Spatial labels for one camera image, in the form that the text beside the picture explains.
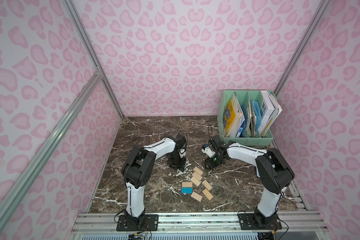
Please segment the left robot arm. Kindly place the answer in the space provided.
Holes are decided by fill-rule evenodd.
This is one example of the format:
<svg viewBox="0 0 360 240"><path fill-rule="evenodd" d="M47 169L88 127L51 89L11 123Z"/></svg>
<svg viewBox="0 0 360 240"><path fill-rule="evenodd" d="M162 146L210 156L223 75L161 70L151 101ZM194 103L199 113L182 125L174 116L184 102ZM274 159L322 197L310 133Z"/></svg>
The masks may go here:
<svg viewBox="0 0 360 240"><path fill-rule="evenodd" d="M187 158L187 138L181 134L166 137L147 146L132 148L122 168L122 175L128 191L126 215L138 219L145 213L144 191L150 180L157 159L167 156L169 167L184 171Z"/></svg>

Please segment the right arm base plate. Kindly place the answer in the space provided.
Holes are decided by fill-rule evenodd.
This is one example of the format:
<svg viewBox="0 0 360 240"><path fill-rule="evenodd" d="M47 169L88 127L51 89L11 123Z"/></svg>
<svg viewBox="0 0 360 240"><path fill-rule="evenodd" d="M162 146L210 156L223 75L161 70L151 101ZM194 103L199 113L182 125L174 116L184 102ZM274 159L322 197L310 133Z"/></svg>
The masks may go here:
<svg viewBox="0 0 360 240"><path fill-rule="evenodd" d="M264 217L261 213L254 214L238 214L241 230L267 230L278 231L282 230L282 222L277 213L270 217Z"/></svg>

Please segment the wooden block top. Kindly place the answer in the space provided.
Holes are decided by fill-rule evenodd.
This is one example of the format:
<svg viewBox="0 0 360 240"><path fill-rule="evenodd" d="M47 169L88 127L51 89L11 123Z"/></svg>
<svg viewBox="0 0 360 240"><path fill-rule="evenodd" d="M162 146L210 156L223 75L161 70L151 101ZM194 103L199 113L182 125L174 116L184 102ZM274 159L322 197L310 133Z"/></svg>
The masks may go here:
<svg viewBox="0 0 360 240"><path fill-rule="evenodd" d="M193 171L194 171L195 173L197 173L198 175L200 175L200 176L202 176L203 173L204 173L204 172L203 172L202 170L200 170L198 167L194 167Z"/></svg>

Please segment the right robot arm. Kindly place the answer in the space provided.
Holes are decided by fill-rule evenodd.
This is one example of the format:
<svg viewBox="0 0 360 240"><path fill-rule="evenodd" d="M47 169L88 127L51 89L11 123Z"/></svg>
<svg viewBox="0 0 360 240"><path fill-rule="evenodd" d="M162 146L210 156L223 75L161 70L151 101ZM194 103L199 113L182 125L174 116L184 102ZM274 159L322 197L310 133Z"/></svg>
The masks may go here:
<svg viewBox="0 0 360 240"><path fill-rule="evenodd" d="M254 211L254 220L260 226L277 217L281 196L295 178L294 171L278 149L261 150L232 141L224 143L210 139L202 146L202 152L208 156L205 159L208 169L216 168L227 159L236 159L255 166L264 189Z"/></svg>

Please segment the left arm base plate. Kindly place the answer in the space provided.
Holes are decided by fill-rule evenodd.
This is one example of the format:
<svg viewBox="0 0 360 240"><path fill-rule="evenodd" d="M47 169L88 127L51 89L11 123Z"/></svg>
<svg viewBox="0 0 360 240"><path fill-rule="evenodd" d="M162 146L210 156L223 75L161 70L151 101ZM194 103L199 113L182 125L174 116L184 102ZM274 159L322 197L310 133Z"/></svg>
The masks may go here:
<svg viewBox="0 0 360 240"><path fill-rule="evenodd" d="M153 232L158 230L159 215L142 214L139 217L133 217L125 214L120 215L116 223L118 232L143 231L145 229Z"/></svg>

